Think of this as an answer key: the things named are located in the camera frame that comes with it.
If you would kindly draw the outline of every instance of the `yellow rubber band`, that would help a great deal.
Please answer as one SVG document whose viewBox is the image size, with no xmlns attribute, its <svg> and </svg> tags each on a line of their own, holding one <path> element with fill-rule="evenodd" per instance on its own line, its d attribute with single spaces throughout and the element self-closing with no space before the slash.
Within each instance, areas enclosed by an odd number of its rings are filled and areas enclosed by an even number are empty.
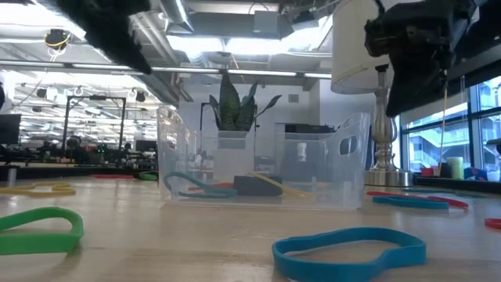
<svg viewBox="0 0 501 282">
<path fill-rule="evenodd" d="M 278 183 L 277 181 L 273 180 L 273 179 L 270 179 L 264 175 L 261 175 L 257 172 L 250 172 L 249 173 L 250 175 L 254 176 L 254 177 L 257 177 L 259 179 L 262 179 L 262 180 L 265 180 L 267 183 L 271 183 L 275 186 L 278 186 L 280 188 L 282 188 L 282 191 L 284 193 L 288 193 L 289 195 L 292 195 L 292 196 L 296 196 L 296 197 L 311 197 L 314 195 L 314 193 L 310 193 L 310 192 L 305 192 L 305 191 L 299 191 L 299 190 L 296 190 L 296 189 L 293 189 L 293 188 L 290 188 L 288 186 L 285 186 L 281 183 Z"/>
<path fill-rule="evenodd" d="M 36 187 L 51 186 L 50 192 L 31 191 Z M 23 195 L 28 197 L 58 197 L 58 196 L 73 196 L 77 193 L 71 188 L 69 183 L 33 183 L 28 186 L 15 186 L 10 188 L 1 188 L 0 194 L 8 195 Z"/>
</svg>

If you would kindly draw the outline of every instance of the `silver lamp stand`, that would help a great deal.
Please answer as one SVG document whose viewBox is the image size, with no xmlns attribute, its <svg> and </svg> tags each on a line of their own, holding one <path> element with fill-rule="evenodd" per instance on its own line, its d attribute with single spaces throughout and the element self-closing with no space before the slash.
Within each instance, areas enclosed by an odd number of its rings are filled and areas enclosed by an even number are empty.
<svg viewBox="0 0 501 282">
<path fill-rule="evenodd" d="M 391 144 L 397 139 L 397 126 L 394 118 L 386 116 L 388 103 L 387 65 L 376 67 L 380 90 L 376 91 L 376 109 L 374 111 L 372 137 L 376 142 L 376 164 L 366 172 L 366 185 L 397 186 L 413 185 L 412 172 L 405 172 L 395 167 Z"/>
</svg>

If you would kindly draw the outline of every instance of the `snake plant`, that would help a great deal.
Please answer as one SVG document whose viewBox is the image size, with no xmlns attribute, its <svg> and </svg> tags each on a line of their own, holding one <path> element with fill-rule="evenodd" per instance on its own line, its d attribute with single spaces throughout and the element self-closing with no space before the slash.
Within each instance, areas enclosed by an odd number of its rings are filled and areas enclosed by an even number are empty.
<svg viewBox="0 0 501 282">
<path fill-rule="evenodd" d="M 274 96 L 268 105 L 259 114 L 256 113 L 256 101 L 254 95 L 258 83 L 255 82 L 249 91 L 249 95 L 242 98 L 238 96 L 233 83 L 229 80 L 228 74 L 222 75 L 221 89 L 219 91 L 219 103 L 212 96 L 209 96 L 209 102 L 214 110 L 216 125 L 220 131 L 242 131 L 251 130 L 254 121 L 262 115 L 267 109 L 275 106 L 282 95 Z"/>
</svg>

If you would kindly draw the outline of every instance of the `green rubber band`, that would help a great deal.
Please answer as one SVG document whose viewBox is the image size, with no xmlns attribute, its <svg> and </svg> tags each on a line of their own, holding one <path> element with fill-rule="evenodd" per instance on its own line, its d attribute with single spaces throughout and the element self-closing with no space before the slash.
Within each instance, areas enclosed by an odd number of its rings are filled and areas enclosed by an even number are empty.
<svg viewBox="0 0 501 282">
<path fill-rule="evenodd" d="M 71 252 L 84 236 L 84 223 L 74 211 L 65 208 L 36 208 L 0 218 L 0 231 L 42 219 L 66 219 L 69 233 L 0 233 L 0 255 Z"/>
<path fill-rule="evenodd" d="M 179 191 L 178 192 L 179 196 L 191 197 L 191 198 L 204 198 L 204 199 L 228 199 L 228 198 L 236 197 L 236 190 L 234 190 L 234 189 L 223 189 L 223 188 L 213 187 L 211 185 L 207 185 L 205 183 L 202 183 L 202 182 L 194 179 L 193 177 L 186 175 L 182 172 L 171 172 L 171 173 L 168 173 L 164 177 L 164 184 L 167 187 L 167 189 L 169 189 L 169 191 L 171 191 L 171 192 L 172 192 L 172 186 L 168 182 L 168 179 L 171 177 L 175 177 L 175 176 L 182 178 L 182 179 L 186 179 L 186 180 L 190 181 L 191 183 L 201 187 L 204 190 L 203 194 L 184 193 L 184 192 Z"/>
<path fill-rule="evenodd" d="M 151 172 L 141 172 L 141 173 L 139 173 L 139 178 L 142 180 L 157 181 L 158 176 L 151 174 Z"/>
</svg>

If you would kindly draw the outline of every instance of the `black sponge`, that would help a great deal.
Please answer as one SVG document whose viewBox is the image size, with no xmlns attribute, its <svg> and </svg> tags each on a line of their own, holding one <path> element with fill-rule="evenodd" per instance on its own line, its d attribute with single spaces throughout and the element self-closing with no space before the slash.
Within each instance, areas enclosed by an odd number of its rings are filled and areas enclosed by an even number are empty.
<svg viewBox="0 0 501 282">
<path fill-rule="evenodd" d="M 270 176 L 269 178 L 282 183 L 282 178 L 278 176 Z M 282 188 L 253 176 L 235 176 L 233 189 L 239 196 L 275 197 L 282 195 Z"/>
</svg>

